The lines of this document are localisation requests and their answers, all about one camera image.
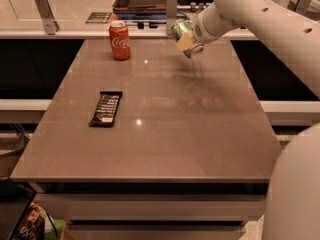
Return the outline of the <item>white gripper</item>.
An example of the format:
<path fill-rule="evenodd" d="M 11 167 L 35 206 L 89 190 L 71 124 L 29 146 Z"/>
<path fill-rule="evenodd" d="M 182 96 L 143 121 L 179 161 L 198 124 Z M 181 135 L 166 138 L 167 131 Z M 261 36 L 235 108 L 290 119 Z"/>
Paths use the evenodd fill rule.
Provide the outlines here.
<path fill-rule="evenodd" d="M 237 24 L 223 18 L 214 3 L 201 11 L 192 20 L 192 30 L 184 32 L 177 41 L 180 51 L 194 51 L 199 43 L 208 44 L 238 28 Z"/>

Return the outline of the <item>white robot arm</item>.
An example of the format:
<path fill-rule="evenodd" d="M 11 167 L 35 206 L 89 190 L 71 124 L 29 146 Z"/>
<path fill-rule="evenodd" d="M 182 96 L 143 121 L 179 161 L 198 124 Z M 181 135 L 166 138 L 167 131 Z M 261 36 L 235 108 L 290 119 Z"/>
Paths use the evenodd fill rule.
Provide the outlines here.
<path fill-rule="evenodd" d="M 177 46 L 190 57 L 198 45 L 245 27 L 316 96 L 320 96 L 320 26 L 272 0 L 213 0 Z M 270 179 L 262 240 L 320 240 L 320 125 L 294 136 Z"/>

